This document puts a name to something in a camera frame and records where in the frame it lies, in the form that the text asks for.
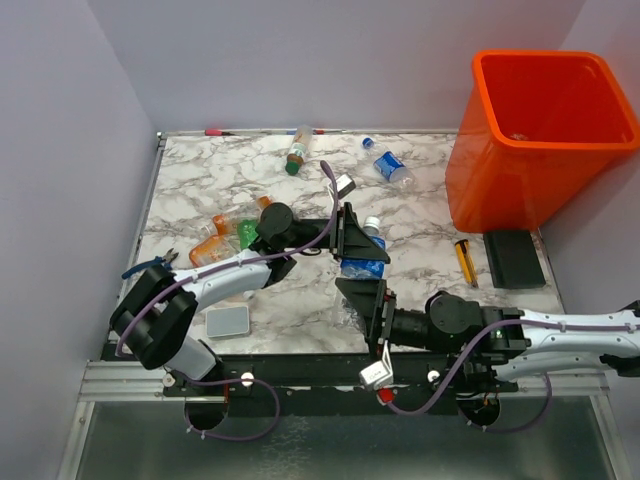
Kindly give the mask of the small blue label bottle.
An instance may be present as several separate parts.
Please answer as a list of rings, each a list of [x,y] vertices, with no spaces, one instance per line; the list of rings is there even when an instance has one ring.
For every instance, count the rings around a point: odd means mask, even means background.
[[[386,249],[386,242],[381,237],[381,220],[375,216],[365,219],[363,231],[382,249]],[[373,260],[342,260],[340,273],[342,278],[348,279],[380,279],[384,275],[385,262]],[[358,331],[363,330],[362,321],[357,311],[340,291],[336,292],[336,298],[332,311],[332,321],[338,327],[353,327]]]

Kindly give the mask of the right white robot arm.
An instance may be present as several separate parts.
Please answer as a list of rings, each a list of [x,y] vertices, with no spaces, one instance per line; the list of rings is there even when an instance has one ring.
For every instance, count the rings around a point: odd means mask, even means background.
[[[385,344],[461,356],[461,383],[481,391],[494,379],[574,368],[639,375],[639,305],[595,315],[549,314],[482,306],[439,291],[423,311],[397,306],[384,280],[339,278],[338,291],[357,313],[372,354]]]

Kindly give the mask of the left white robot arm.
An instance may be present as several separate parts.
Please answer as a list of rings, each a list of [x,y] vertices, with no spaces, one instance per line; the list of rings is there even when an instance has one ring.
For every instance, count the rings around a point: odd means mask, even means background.
[[[280,282],[296,255],[308,249],[327,250],[337,260],[390,261],[349,203],[333,207],[327,219],[300,219],[289,206],[273,203],[261,213],[256,232],[248,248],[221,262],[188,270],[148,268],[110,318],[119,337],[117,356],[129,352],[147,370],[176,371],[195,392],[210,394],[220,385],[219,359],[189,334],[201,310]]]

